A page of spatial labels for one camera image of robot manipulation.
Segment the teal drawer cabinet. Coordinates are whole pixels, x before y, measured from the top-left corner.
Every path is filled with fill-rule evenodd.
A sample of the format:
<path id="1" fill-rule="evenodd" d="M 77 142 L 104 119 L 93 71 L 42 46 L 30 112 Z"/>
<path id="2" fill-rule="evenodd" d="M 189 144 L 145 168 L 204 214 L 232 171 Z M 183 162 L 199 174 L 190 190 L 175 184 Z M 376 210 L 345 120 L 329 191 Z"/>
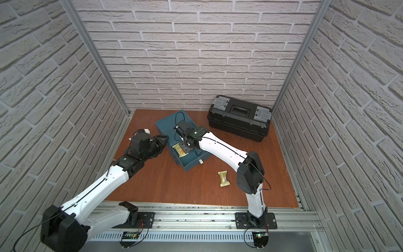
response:
<path id="1" fill-rule="evenodd" d="M 171 146 L 181 142 L 181 138 L 177 135 L 174 127 L 182 120 L 190 124 L 193 128 L 196 128 L 193 120 L 184 110 L 175 112 L 155 123 L 160 135 L 167 135 L 169 137 L 167 144 L 168 148 L 171 148 Z"/>

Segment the yellow cookie packet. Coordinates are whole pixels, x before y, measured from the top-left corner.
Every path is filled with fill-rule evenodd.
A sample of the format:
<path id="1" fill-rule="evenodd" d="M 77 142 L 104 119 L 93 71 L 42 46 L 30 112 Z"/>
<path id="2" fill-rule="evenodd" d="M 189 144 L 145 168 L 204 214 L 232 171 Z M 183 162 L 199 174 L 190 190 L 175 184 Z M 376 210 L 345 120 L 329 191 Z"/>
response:
<path id="1" fill-rule="evenodd" d="M 225 187 L 225 186 L 230 185 L 230 182 L 227 179 L 227 171 L 220 171 L 220 172 L 218 172 L 218 175 L 220 177 L 220 187 Z"/>
<path id="2" fill-rule="evenodd" d="M 172 148 L 173 148 L 173 150 L 176 151 L 179 158 L 182 158 L 187 155 L 187 153 L 182 149 L 182 147 L 180 146 L 179 143 L 173 145 Z"/>

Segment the teal top drawer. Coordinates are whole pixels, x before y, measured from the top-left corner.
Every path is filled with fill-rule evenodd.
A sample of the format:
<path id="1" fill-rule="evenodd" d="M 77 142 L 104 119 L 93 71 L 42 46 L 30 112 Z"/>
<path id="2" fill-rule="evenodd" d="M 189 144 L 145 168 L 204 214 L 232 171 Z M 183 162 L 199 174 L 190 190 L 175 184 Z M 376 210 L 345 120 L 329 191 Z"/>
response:
<path id="1" fill-rule="evenodd" d="M 179 154 L 173 148 L 173 146 L 177 143 L 178 143 L 178 141 L 169 139 L 167 148 L 168 148 L 169 153 L 171 154 L 172 158 L 174 159 L 175 163 L 177 165 L 180 165 L 184 169 L 184 171 L 191 170 L 192 168 L 196 167 L 199 164 L 202 164 L 210 156 L 212 156 L 212 154 L 207 151 L 196 149 L 196 150 L 192 150 L 190 153 L 188 153 L 184 157 L 179 157 Z"/>

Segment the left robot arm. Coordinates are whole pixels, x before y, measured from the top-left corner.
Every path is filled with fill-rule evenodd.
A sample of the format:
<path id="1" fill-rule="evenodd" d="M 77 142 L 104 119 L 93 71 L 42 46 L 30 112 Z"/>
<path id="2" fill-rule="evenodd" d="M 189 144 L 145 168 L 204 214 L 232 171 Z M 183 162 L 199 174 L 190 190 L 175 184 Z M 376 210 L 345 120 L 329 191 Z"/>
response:
<path id="1" fill-rule="evenodd" d="M 138 207 L 127 201 L 96 216 L 90 214 L 147 160 L 161 154 L 168 140 L 166 135 L 150 136 L 148 129 L 138 130 L 124 155 L 112 162 L 104 175 L 62 206 L 52 205 L 45 210 L 41 242 L 55 252 L 78 252 L 87 241 L 113 227 L 143 229 L 146 222 L 139 217 Z"/>

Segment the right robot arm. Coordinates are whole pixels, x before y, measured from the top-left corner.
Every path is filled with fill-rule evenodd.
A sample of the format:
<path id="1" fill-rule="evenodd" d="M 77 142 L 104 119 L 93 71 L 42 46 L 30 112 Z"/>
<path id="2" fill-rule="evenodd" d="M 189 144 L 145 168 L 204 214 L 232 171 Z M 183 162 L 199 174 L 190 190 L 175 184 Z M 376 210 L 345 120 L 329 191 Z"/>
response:
<path id="1" fill-rule="evenodd" d="M 206 128 L 194 128 L 184 120 L 173 129 L 181 139 L 179 145 L 184 152 L 196 149 L 209 152 L 237 173 L 237 186 L 246 194 L 250 222 L 253 226 L 262 226 L 267 211 L 263 199 L 263 184 L 266 179 L 258 153 L 241 151 L 219 139 Z"/>

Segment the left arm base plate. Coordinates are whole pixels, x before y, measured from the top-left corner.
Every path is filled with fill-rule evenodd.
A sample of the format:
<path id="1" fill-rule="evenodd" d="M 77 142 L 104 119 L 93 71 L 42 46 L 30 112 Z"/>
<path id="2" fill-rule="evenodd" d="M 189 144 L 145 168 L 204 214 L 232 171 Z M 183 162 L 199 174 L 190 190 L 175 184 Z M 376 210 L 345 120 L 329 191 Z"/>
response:
<path id="1" fill-rule="evenodd" d="M 145 228 L 152 228 L 154 217 L 155 212 L 136 212 L 135 214 L 131 214 L 124 224 L 117 225 L 113 228 L 140 228 L 142 224 Z"/>

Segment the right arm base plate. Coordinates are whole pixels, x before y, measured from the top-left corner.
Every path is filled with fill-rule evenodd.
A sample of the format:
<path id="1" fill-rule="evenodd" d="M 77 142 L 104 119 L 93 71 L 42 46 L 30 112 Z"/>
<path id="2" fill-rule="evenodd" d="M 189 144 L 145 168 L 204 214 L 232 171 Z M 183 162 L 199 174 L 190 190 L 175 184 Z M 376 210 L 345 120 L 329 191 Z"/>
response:
<path id="1" fill-rule="evenodd" d="M 237 229 L 256 228 L 276 230 L 278 228 L 275 214 L 268 212 L 264 212 L 259 218 L 249 212 L 235 213 L 235 222 Z"/>

